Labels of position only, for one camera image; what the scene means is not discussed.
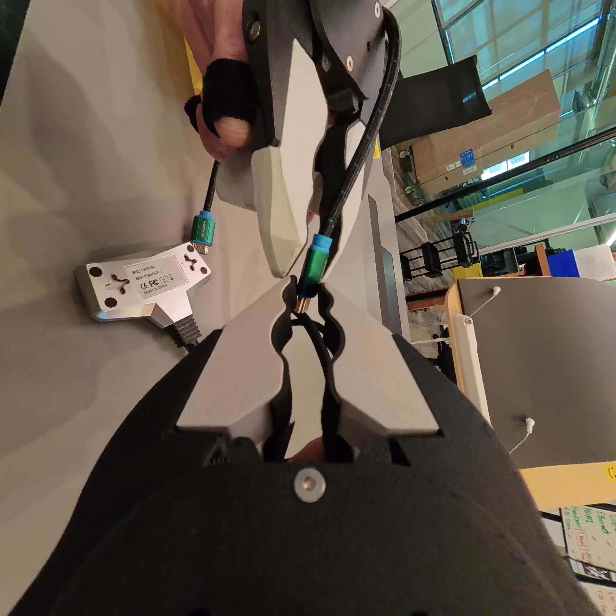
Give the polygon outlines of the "black office chair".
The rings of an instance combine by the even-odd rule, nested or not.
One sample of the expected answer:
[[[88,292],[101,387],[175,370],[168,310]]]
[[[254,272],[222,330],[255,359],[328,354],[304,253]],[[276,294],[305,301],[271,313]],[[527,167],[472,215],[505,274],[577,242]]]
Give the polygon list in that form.
[[[478,57],[467,57],[430,72],[399,78],[380,127],[380,147],[400,143],[486,118]]]

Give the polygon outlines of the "wheeled cardboard box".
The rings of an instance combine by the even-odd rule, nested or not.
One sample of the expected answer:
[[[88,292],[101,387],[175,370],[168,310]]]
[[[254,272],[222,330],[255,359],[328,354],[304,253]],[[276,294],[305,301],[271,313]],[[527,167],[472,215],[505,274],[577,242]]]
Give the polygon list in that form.
[[[562,112],[549,70],[489,102],[490,116],[416,140],[411,148],[414,184],[404,192],[438,198],[480,180],[494,166],[553,142]]]

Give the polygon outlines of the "blue and white box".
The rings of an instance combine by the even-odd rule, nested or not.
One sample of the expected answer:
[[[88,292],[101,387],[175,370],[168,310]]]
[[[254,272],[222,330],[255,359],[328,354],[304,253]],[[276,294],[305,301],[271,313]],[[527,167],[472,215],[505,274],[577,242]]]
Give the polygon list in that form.
[[[615,280],[615,259],[611,248],[600,244],[580,250],[556,252],[548,257],[552,277]]]

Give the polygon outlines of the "black pole stand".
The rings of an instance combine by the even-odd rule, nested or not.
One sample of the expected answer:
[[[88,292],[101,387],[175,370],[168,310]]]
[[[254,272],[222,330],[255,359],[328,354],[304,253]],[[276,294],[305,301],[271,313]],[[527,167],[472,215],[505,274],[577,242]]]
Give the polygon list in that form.
[[[529,173],[531,171],[534,171],[535,169],[538,169],[550,163],[554,163],[563,158],[567,158],[569,156],[575,155],[582,151],[588,150],[596,145],[600,145],[614,138],[615,138],[615,127],[611,127],[595,135],[587,137],[581,141],[567,145],[566,147],[563,147],[559,150],[553,151],[550,154],[543,155],[541,157],[533,159],[529,161],[528,163],[515,167],[514,169],[510,171],[507,171],[495,177],[491,177],[484,181],[471,182],[470,184],[467,184],[466,186],[460,189],[453,190],[449,194],[441,196],[440,198],[437,198],[433,201],[429,201],[428,203],[425,203],[420,206],[415,206],[408,211],[395,215],[394,222],[396,225],[400,224],[401,222],[404,222],[406,220],[415,218],[421,214],[432,211],[442,205],[446,205],[448,203],[451,203],[455,200],[471,195],[473,193],[481,192],[482,190],[488,189],[489,187],[492,187],[500,182],[504,182],[504,181],[519,177],[522,174]]]

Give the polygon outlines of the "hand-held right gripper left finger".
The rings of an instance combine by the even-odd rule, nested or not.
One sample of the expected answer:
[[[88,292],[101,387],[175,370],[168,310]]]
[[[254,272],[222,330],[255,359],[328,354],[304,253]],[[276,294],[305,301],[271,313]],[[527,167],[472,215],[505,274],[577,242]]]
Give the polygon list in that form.
[[[283,349],[293,334],[295,276],[279,281],[222,329],[179,417],[189,431],[246,437],[266,461],[285,458],[293,431]]]

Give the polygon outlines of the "person's left hand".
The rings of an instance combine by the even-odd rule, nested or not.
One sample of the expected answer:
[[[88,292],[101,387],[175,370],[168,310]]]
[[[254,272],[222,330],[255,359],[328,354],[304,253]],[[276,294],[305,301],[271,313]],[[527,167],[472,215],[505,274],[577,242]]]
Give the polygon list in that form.
[[[242,1],[174,1],[174,12],[201,76],[212,62],[248,61],[243,35]],[[212,121],[213,132],[204,119],[209,101],[201,94],[195,120],[204,149],[222,163],[236,151],[249,146],[252,124],[235,115],[221,115]]]

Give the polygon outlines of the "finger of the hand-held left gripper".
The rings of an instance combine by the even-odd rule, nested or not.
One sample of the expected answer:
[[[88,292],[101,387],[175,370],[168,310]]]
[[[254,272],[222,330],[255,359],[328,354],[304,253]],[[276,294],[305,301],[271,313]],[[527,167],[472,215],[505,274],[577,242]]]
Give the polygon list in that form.
[[[306,51],[293,47],[280,145],[251,157],[254,205],[270,271],[285,278],[307,242],[317,150],[328,109],[317,69]]]
[[[329,121],[325,136],[315,155],[313,169],[313,212],[318,215],[320,222],[324,222],[327,218],[329,207],[343,183],[346,167],[350,164],[364,131],[365,125],[359,119],[347,118],[337,123],[333,119]],[[372,142],[362,170],[336,223],[325,272],[334,269],[353,231],[365,196],[377,145],[378,142]]]

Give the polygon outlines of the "handwritten whiteboard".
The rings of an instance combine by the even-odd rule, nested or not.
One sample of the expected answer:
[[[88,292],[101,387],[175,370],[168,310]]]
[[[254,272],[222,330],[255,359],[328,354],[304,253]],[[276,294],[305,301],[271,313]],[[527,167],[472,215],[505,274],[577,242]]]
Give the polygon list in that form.
[[[615,572],[615,505],[559,509],[567,555],[575,561]]]
[[[597,610],[603,615],[615,615],[615,587],[588,581],[580,582]]]

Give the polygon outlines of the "silver HDMI switch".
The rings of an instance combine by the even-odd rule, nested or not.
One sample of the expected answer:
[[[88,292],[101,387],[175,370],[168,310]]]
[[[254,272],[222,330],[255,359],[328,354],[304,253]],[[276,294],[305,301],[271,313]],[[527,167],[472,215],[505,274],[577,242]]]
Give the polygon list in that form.
[[[79,266],[74,275],[91,318],[147,319],[167,328],[193,316],[190,297],[211,269],[191,243]]]

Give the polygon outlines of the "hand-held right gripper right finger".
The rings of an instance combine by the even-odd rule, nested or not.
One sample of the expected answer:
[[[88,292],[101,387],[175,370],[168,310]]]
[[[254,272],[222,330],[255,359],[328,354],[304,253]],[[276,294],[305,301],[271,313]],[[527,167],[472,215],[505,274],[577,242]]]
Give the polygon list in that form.
[[[319,289],[319,315],[327,460],[351,461],[367,443],[437,435],[437,420],[401,351],[407,341],[326,283]]]

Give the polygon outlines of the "wood-rimmed black board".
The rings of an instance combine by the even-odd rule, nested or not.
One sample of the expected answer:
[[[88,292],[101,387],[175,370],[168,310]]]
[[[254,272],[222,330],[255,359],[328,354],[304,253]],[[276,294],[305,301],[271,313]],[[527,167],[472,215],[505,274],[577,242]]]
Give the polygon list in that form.
[[[539,509],[615,501],[615,287],[463,279],[447,326],[456,313],[473,319],[491,427]]]

